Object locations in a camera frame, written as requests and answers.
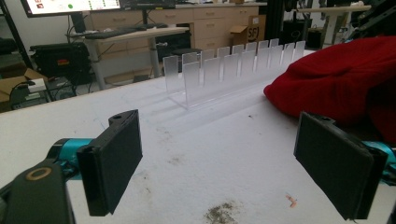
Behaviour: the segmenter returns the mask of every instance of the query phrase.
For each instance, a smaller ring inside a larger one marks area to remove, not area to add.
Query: black equipment
[[[143,155],[137,110],[108,121],[96,139],[57,141],[46,159],[0,189],[0,203],[7,205],[0,222],[75,223],[65,181],[78,174],[90,215],[113,214]]]
[[[390,147],[374,147],[339,129],[333,119],[305,112],[294,155],[344,219],[368,217],[384,168],[396,164],[387,161],[395,158]]]
[[[84,43],[32,46],[37,71],[46,77],[66,77],[75,86],[91,79],[91,62]]]
[[[175,9],[176,0],[123,0],[120,3],[123,9]]]

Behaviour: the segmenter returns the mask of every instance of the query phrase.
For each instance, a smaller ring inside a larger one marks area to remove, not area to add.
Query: desk
[[[92,70],[96,75],[96,80],[99,84],[99,89],[104,90],[106,88],[105,77],[109,77],[112,71],[125,72],[128,71],[128,64],[133,63],[134,60],[131,57],[122,57],[117,58],[117,63],[120,65],[119,69],[109,69],[111,66],[108,63],[104,63],[98,54],[96,44],[106,44],[109,48],[111,48],[111,44],[130,41],[138,38],[146,38],[149,42],[149,55],[151,64],[154,70],[154,77],[159,77],[160,66],[158,63],[158,54],[157,54],[157,46],[155,43],[156,36],[162,35],[174,35],[180,34],[189,30],[184,27],[169,27],[169,28],[161,28],[161,29],[148,29],[147,31],[135,32],[128,35],[119,35],[107,39],[96,39],[96,40],[85,40],[87,45],[88,52],[90,53],[91,61],[92,61]]]
[[[327,48],[332,45],[332,35],[335,31],[335,23],[337,22],[337,17],[345,12],[353,11],[366,11],[370,9],[371,6],[362,7],[319,7],[319,8],[299,8],[296,9],[297,12],[310,13],[310,12],[325,12],[329,16],[329,24],[327,26],[326,35],[324,37],[323,48]]]
[[[82,182],[67,182],[78,223],[219,223],[210,212],[227,223],[352,223],[295,160],[298,120],[265,98],[268,83],[190,111],[167,98],[160,77],[0,114],[0,186],[58,139],[95,138],[109,117],[138,109],[143,159],[115,214],[90,217]],[[380,185],[369,219],[358,222],[385,224],[395,200],[396,188]]]

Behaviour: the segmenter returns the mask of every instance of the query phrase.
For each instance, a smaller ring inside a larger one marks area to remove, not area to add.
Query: acrylic stand
[[[305,42],[278,45],[278,39],[204,50],[163,58],[166,90],[170,99],[189,109],[253,85],[274,80],[289,64],[303,57]]]

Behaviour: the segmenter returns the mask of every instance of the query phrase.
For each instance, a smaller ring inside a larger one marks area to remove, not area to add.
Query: red cloth
[[[286,114],[307,111],[353,125],[369,116],[396,143],[396,36],[334,45],[292,63],[264,88]]]

